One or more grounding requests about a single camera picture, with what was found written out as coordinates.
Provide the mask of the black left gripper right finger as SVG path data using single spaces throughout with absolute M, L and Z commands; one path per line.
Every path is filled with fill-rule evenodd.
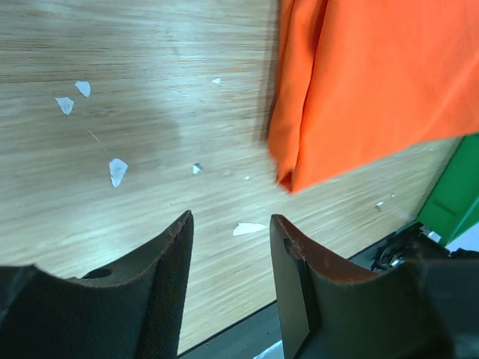
M 476 358 L 478 253 L 365 268 L 283 215 L 270 247 L 286 358 Z

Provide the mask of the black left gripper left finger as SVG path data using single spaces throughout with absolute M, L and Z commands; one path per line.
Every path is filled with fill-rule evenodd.
M 81 278 L 1 268 L 3 358 L 175 358 L 194 218 Z

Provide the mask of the orange t shirt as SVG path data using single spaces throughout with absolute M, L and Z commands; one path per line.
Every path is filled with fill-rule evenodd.
M 476 1 L 283 1 L 269 151 L 295 193 L 478 130 Z

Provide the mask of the green plastic tray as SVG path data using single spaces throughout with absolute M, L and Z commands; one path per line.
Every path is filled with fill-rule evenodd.
M 464 137 L 418 213 L 446 246 L 478 223 L 478 135 Z

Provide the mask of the white paper scrap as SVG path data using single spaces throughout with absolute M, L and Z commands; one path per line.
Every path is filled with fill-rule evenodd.
M 69 97 L 56 97 L 55 101 L 65 115 L 70 115 L 73 111 L 74 101 Z
M 128 164 L 121 159 L 115 158 L 109 162 L 109 174 L 114 188 L 122 183 L 127 170 Z
M 77 81 L 75 86 L 84 97 L 88 98 L 91 95 L 91 85 L 88 81 Z
M 233 236 L 243 236 L 250 233 L 257 233 L 267 228 L 264 224 L 259 223 L 238 223 L 233 230 Z

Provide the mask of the white paper scrap middle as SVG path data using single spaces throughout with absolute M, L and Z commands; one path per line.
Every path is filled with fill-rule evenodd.
M 128 164 L 121 159 L 115 158 L 109 162 L 109 174 L 114 188 L 122 183 L 127 170 Z

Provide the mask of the white paper scrap left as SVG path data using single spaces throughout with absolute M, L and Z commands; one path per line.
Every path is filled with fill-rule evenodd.
M 65 115 L 70 115 L 73 111 L 74 101 L 69 97 L 56 97 L 55 101 Z

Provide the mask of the white paper scrap upper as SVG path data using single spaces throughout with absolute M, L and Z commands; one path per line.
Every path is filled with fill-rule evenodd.
M 88 81 L 77 81 L 75 86 L 84 97 L 88 98 L 91 95 L 91 85 Z

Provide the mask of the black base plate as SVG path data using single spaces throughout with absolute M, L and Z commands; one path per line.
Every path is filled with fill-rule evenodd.
M 449 251 L 412 222 L 349 257 L 365 269 L 383 272 L 409 259 L 446 258 Z M 180 354 L 180 358 L 283 358 L 276 302 L 230 325 Z

